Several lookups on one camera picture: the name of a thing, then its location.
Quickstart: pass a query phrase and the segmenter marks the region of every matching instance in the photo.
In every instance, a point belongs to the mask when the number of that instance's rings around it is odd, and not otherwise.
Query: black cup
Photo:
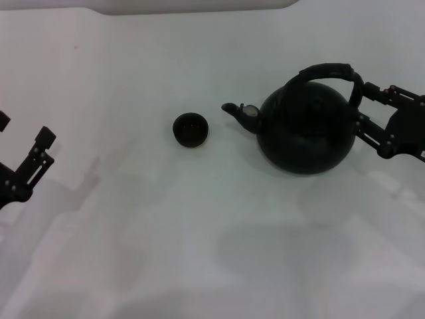
[[[182,114],[174,121],[173,133],[181,145],[195,148],[205,142],[208,136],[208,123],[199,114]]]

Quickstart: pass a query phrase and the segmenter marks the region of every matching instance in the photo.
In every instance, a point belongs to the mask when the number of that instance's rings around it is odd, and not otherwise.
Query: kettle spout
[[[262,126],[262,115],[261,111],[257,107],[253,105],[244,106],[241,104],[240,106],[237,106],[233,103],[225,103],[221,106],[221,109],[236,118],[245,130],[248,130],[253,134],[258,134],[260,132]]]

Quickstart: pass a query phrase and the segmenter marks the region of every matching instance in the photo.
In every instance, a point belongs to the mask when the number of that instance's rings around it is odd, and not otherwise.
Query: black kettle
[[[310,82],[341,78],[355,83],[350,101],[329,86]],[[257,135],[265,156],[280,168],[315,174],[335,167],[355,140],[353,113],[363,81],[348,64],[320,64],[301,71],[272,93],[261,109],[226,103],[222,109]]]

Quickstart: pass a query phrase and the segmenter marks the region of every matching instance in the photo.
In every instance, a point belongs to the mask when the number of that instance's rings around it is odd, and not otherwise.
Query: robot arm
[[[0,111],[0,132],[10,119]],[[46,150],[51,147],[56,136],[46,127],[43,127],[31,148],[27,158],[16,171],[0,163],[0,209],[13,202],[28,201],[33,194],[34,186],[54,163]]]
[[[397,154],[409,154],[425,162],[425,96],[419,96],[397,86],[381,91],[369,82],[363,96],[396,108],[383,129],[360,112],[355,114],[355,135],[388,159]]]

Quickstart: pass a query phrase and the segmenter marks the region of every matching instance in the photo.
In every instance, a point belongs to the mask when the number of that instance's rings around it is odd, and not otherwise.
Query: white table surface
[[[220,105],[260,106],[321,62],[423,94],[424,9],[0,12],[1,161],[16,168],[43,125],[58,136],[31,200],[0,214],[1,317],[423,319],[425,165],[357,141],[328,173],[288,175]],[[174,140],[184,112],[210,124],[199,149]]]

